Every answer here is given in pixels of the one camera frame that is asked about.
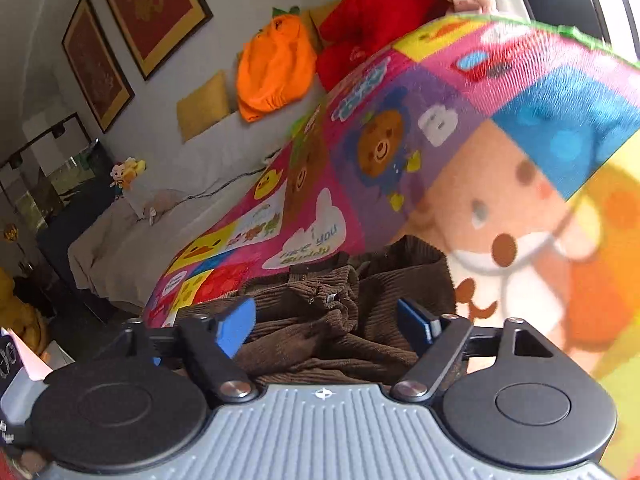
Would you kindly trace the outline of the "beige dotted brown knit garment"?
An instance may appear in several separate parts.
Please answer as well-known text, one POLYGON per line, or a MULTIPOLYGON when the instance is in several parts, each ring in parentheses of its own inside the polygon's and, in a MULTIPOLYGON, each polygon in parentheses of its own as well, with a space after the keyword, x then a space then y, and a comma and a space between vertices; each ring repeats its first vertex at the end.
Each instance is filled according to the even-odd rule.
POLYGON ((418 360, 398 330, 398 299, 434 315, 456 308, 445 254, 411 235, 375 252, 339 252, 252 278, 177 318, 220 313, 241 296, 255 300, 256 324, 234 362, 260 386, 393 385, 418 360))

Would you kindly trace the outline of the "grey sofa bed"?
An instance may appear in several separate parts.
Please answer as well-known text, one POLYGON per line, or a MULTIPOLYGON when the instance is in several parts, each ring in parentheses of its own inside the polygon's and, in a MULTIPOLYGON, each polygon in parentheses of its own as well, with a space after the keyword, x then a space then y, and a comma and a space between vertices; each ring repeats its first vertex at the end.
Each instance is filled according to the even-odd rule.
POLYGON ((76 287, 141 310, 171 260, 239 203, 323 96, 313 84, 300 101, 252 124, 232 113, 149 166, 70 244, 76 287))

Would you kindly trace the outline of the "small beige plush toy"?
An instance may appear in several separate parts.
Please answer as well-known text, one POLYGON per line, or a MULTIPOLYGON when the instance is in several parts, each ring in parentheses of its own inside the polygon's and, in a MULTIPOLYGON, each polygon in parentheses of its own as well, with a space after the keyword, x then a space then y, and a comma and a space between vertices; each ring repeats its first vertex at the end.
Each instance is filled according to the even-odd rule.
POLYGON ((181 204, 188 196, 185 192, 165 188, 157 191, 143 206, 143 217, 152 226, 166 212, 181 204))

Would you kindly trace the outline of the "small yellow plush toy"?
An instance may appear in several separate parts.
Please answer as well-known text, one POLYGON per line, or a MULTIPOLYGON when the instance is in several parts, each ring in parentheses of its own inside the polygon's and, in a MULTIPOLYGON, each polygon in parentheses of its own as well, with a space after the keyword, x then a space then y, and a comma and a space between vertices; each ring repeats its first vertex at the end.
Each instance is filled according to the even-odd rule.
POLYGON ((111 170, 111 188, 114 188, 116 200, 124 196, 134 179, 145 172, 145 169, 146 162, 143 159, 128 157, 124 162, 116 162, 111 170))

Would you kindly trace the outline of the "colourful cartoon play mat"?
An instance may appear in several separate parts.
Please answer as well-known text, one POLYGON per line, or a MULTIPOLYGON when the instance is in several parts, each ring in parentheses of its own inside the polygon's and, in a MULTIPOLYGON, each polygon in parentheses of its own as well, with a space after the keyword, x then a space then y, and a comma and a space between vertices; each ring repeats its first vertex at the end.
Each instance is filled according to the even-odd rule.
POLYGON ((440 249, 452 308, 524 318, 618 409, 604 456, 639 474, 639 69, 544 24, 450 16, 373 55, 172 260, 168 325, 248 280, 406 235, 440 249))

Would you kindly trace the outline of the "yellow square pillow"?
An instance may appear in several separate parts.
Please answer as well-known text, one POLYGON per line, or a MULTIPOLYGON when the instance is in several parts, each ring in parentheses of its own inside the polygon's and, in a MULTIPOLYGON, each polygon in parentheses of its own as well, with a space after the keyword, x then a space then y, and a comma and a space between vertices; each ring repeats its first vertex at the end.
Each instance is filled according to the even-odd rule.
POLYGON ((223 70, 177 103, 177 120, 183 143, 190 141, 231 113, 223 70))

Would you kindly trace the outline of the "gold framed picture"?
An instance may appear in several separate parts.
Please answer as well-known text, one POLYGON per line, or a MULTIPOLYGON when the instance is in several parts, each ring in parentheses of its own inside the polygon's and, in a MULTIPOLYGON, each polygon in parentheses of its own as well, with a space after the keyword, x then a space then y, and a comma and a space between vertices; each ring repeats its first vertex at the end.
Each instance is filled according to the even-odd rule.
POLYGON ((78 0, 62 48, 93 118, 103 133, 134 99, 91 0, 78 0))
POLYGON ((205 0, 106 0, 144 80, 213 18, 205 0))

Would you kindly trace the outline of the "orange pumpkin plush cushion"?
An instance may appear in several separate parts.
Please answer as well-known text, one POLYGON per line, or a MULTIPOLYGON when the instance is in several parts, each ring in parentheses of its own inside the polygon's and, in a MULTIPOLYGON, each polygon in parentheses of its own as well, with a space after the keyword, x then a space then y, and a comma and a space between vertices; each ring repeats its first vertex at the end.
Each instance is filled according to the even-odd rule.
POLYGON ((316 62, 317 50, 300 12, 274 10, 240 55, 235 88, 242 118, 257 122, 303 99, 316 62))

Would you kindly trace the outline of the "red plush cushion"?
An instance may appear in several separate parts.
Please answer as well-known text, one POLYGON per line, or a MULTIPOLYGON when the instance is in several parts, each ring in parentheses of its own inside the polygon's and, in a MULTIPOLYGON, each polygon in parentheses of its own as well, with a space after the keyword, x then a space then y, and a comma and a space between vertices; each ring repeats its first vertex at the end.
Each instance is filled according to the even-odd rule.
POLYGON ((331 91, 371 55, 447 9, 447 0, 340 1, 318 28, 326 42, 316 62, 323 89, 331 91))

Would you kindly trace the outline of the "black frame glass tank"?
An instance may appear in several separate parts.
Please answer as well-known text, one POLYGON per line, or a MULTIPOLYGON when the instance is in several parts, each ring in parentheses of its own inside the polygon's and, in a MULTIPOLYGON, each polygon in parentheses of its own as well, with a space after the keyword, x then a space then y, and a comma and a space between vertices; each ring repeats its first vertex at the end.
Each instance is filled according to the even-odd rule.
POLYGON ((1 165, 1 196, 39 235, 70 214, 85 229, 111 205, 110 155, 73 113, 32 136, 1 165))

